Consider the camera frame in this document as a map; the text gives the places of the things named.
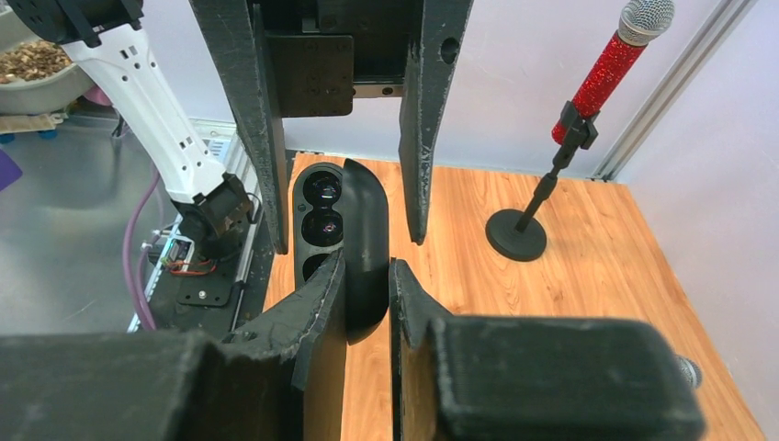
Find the black earbud charging case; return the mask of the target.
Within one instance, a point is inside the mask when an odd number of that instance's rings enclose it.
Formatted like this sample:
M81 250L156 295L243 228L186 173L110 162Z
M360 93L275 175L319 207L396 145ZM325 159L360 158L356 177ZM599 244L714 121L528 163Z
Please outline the black earbud charging case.
M349 344L367 339L389 308L390 223L384 187L373 172L347 159L316 163L293 186L295 285L326 257L345 261L345 331Z

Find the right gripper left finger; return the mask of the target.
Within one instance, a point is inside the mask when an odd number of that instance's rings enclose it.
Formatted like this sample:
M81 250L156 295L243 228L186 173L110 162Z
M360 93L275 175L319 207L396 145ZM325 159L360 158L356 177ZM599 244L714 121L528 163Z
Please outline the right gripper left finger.
M345 261L222 339L201 331L1 341L4 440L337 440Z

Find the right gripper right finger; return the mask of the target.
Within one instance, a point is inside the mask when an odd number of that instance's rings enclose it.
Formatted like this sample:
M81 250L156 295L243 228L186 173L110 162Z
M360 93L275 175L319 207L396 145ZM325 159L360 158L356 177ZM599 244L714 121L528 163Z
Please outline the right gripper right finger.
M694 386L659 331L612 318L456 315L389 265L397 440L700 440Z

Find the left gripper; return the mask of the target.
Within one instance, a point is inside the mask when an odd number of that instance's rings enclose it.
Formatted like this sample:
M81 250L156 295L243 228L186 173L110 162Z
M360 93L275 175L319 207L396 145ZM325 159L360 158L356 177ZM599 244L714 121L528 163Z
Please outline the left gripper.
M367 98L402 96L399 156L406 219L412 242L423 244L437 134L472 5L469 0L190 2L256 172L278 254L288 253L282 117L346 116L355 100Z

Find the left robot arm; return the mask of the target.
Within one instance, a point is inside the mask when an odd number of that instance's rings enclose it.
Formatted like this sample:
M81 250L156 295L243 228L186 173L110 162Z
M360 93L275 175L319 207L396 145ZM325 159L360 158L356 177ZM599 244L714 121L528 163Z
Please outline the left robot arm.
M182 230L209 258L236 251L250 209L211 158L152 53L140 1L13 1L107 95L155 164ZM344 116L367 87L401 89L400 145L410 237L422 243L437 134L469 1L194 1L191 8L257 174L267 228L288 251L283 120Z

